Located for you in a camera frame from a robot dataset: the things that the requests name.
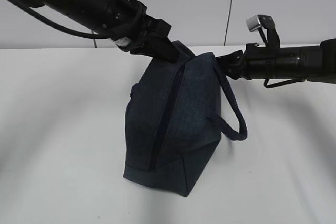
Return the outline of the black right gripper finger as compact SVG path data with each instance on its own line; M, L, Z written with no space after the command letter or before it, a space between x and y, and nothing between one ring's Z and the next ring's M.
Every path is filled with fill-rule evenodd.
M216 61L221 69L230 69L239 63L242 56L243 51L237 50L228 55L217 57Z
M225 70L225 75L233 80L238 80L243 77L243 68L240 66L229 66Z

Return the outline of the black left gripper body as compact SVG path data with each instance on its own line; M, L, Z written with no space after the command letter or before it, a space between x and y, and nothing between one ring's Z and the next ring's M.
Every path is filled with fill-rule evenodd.
M146 56L148 35L169 35L171 25L146 14L146 6L137 0L115 0L111 8L115 26L111 40L125 52Z

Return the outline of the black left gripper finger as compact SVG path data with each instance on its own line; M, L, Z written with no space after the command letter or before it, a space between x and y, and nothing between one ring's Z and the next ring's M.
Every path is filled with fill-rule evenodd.
M146 55L168 62L177 62L180 53L169 40L168 35L148 35L146 38Z

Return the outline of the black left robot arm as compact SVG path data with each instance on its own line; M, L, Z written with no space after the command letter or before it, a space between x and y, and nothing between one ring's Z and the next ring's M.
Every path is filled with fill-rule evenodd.
M168 35L171 26L146 13L137 0L7 0L40 22L63 33L87 39L110 39L118 48L176 62L179 52ZM37 13L48 6L89 29L88 33L64 27Z

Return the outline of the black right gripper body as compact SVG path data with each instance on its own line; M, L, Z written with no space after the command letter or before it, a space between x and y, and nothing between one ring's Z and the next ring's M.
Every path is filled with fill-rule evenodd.
M245 50L237 52L238 77L246 80L280 79L276 66L279 51L280 47L247 44Z

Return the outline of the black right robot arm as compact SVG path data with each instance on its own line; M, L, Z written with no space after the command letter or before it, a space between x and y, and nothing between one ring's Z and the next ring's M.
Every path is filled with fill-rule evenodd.
M335 84L335 39L318 46L283 48L251 43L217 62L228 77L264 79L266 88L304 81Z

